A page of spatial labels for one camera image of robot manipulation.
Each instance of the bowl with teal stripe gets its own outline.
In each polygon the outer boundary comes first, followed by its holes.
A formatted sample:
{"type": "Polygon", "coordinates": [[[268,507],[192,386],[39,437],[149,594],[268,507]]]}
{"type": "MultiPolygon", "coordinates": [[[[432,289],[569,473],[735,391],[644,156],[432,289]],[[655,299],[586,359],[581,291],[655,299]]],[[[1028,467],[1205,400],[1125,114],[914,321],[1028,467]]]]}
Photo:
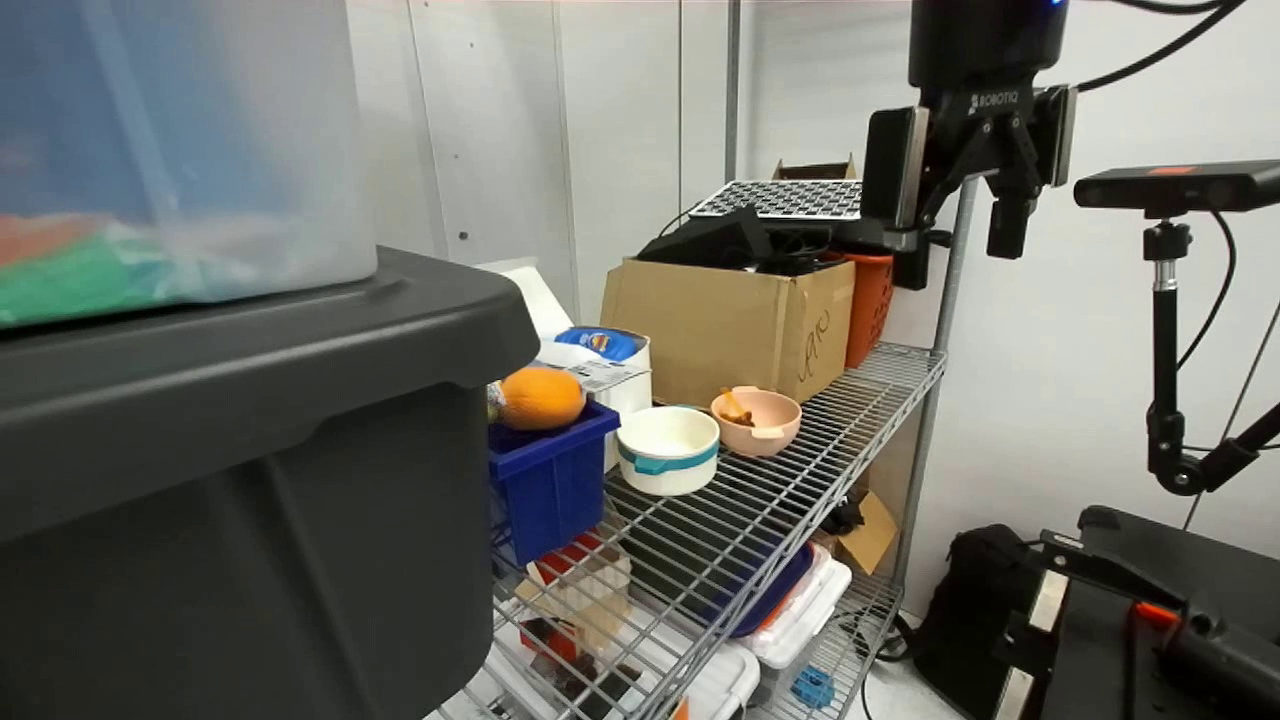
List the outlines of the bowl with teal stripe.
{"type": "Polygon", "coordinates": [[[687,494],[721,467],[721,423],[694,408],[644,408],[616,433],[620,473],[644,494],[687,494]]]}

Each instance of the small bowl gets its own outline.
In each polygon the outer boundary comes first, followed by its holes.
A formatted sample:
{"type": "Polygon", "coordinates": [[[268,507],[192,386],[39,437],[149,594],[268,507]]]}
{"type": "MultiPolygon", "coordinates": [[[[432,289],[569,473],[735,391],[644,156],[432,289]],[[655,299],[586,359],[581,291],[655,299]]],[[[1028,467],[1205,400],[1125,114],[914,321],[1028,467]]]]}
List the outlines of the small bowl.
{"type": "Polygon", "coordinates": [[[730,386],[730,395],[751,411],[751,423],[724,421],[724,395],[713,400],[713,415],[735,457],[774,457],[797,439],[802,408],[793,395],[763,386],[730,386]]]}
{"type": "Polygon", "coordinates": [[[644,494],[687,494],[721,467],[721,423],[694,408],[644,408],[616,433],[620,473],[644,494]]]}

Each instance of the blue container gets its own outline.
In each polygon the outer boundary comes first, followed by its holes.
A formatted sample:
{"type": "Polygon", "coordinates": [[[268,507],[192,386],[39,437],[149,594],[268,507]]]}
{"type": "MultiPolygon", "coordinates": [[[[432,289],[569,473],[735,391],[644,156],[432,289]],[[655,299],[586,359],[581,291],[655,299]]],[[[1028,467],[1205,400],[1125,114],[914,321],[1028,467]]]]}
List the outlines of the blue container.
{"type": "Polygon", "coordinates": [[[604,437],[616,423],[616,411],[592,400],[565,433],[489,433],[489,475],[521,564],[604,521],[604,437]]]}

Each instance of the cardboard box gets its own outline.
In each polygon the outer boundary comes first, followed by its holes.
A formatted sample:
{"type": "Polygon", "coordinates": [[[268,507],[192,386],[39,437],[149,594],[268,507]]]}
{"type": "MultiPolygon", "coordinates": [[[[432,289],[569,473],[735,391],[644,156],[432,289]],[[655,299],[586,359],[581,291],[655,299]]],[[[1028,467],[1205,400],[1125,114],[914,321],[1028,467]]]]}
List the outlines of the cardboard box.
{"type": "Polygon", "coordinates": [[[650,391],[702,408],[730,382],[809,400],[845,375],[850,267],[755,277],[623,260],[609,273],[604,322],[650,339],[650,391]]]}
{"type": "Polygon", "coordinates": [[[861,516],[864,522],[854,522],[848,535],[816,530],[811,545],[828,547],[836,560],[845,560],[861,576],[877,576],[901,527],[891,507],[877,491],[861,500],[861,516]]]}

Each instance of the orange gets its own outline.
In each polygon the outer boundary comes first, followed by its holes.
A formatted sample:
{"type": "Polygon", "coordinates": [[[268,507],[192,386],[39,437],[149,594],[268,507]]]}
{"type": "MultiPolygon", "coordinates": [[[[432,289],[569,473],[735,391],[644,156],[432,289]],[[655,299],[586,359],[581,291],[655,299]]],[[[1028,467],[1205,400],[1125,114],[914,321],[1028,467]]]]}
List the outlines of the orange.
{"type": "Polygon", "coordinates": [[[514,433],[550,433],[586,408],[575,375],[557,366],[521,366],[504,379],[504,423],[514,433]]]}

